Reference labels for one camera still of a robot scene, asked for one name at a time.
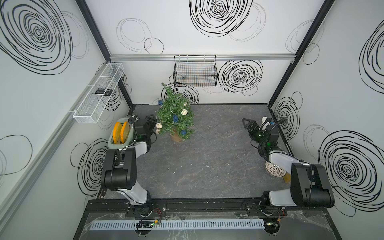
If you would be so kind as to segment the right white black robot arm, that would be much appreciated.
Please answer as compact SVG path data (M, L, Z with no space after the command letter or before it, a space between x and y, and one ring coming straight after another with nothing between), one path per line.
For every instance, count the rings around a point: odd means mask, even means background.
M254 120L242 119L251 140L258 144L260 157L291 175L289 189L263 193L259 203L260 209L270 216L272 213L269 210L277 207L333 207L335 197L325 167L299 160L278 146L278 126L287 121L287 118L282 118L274 122L273 119L264 117L259 125Z

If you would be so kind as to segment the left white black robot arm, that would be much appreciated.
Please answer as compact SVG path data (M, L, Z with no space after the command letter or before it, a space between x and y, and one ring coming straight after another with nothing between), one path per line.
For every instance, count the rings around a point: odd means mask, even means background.
M157 118L154 115L144 119L130 116L118 120L108 141L101 175L102 188L125 197L134 211L142 217L153 212L160 217L163 211L156 208L150 193L138 182L137 158L149 152Z

